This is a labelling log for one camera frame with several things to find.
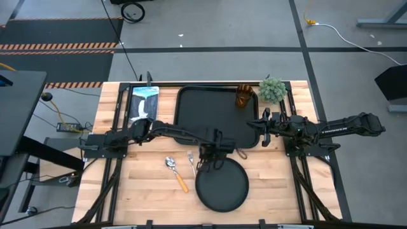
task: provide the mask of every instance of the spoon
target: spoon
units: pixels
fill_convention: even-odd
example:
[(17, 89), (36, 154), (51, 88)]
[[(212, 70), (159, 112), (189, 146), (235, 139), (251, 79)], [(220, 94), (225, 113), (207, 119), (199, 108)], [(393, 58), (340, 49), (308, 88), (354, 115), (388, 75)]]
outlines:
[(165, 158), (165, 164), (167, 165), (167, 167), (169, 169), (172, 169), (172, 171), (174, 172), (174, 174), (177, 177), (177, 180), (178, 180), (179, 184), (183, 188), (184, 192), (187, 193), (188, 192), (188, 187), (186, 186), (183, 179), (181, 178), (181, 176), (176, 171), (176, 161), (172, 157), (168, 156), (168, 157)]

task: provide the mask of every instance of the wheel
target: wheel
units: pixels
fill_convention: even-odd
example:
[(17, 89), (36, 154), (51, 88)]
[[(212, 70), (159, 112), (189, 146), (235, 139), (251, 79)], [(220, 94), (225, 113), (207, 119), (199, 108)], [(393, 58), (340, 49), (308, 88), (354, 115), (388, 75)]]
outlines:
[(26, 210), (26, 214), (29, 216), (32, 216), (34, 214), (37, 214), (38, 210), (35, 207), (28, 207)]
[[(126, 8), (128, 8), (129, 11), (132, 10), (133, 13), (129, 13), (129, 12), (125, 11)], [(140, 22), (144, 18), (144, 16), (146, 16), (146, 10), (144, 10), (142, 5), (140, 5), (139, 3), (129, 2), (129, 3), (125, 3), (121, 7), (121, 16), (126, 20), (126, 22), (133, 24), (133, 23)]]

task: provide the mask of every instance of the black round plate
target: black round plate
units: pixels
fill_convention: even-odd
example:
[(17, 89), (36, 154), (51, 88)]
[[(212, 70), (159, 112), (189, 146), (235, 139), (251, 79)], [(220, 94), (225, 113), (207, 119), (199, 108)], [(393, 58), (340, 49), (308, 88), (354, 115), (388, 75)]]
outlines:
[(199, 171), (195, 179), (202, 203), (217, 212), (230, 212), (240, 207), (249, 192), (249, 178), (243, 167), (230, 158), (225, 158), (219, 170), (213, 168), (213, 162), (209, 166), (209, 172)]

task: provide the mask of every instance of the book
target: book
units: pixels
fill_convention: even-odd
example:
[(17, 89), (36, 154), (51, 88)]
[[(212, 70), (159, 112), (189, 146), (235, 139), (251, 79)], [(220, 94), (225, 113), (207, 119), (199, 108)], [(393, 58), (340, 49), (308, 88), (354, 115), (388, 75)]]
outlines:
[(158, 87), (135, 87), (130, 101), (129, 126), (142, 118), (157, 119)]

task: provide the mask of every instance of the floor tape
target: floor tape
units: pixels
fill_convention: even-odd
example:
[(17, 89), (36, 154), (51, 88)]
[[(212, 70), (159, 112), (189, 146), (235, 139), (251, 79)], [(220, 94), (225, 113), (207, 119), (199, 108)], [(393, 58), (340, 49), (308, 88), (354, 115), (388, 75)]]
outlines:
[(50, 52), (0, 52), (0, 55), (61, 55), (61, 54), (100, 54), (100, 53), (112, 53), (112, 50), (86, 50), (86, 51), (50, 51)]
[(46, 89), (53, 88), (100, 88), (103, 82), (62, 82), (62, 83), (47, 83)]
[(66, 50), (86, 48), (114, 48), (115, 42), (106, 43), (61, 43), (61, 44), (0, 44), (0, 50)]
[[(122, 17), (113, 17), (112, 19), (123, 19)], [(28, 20), (109, 20), (109, 18), (15, 18), (11, 19), (10, 21), (28, 21)]]

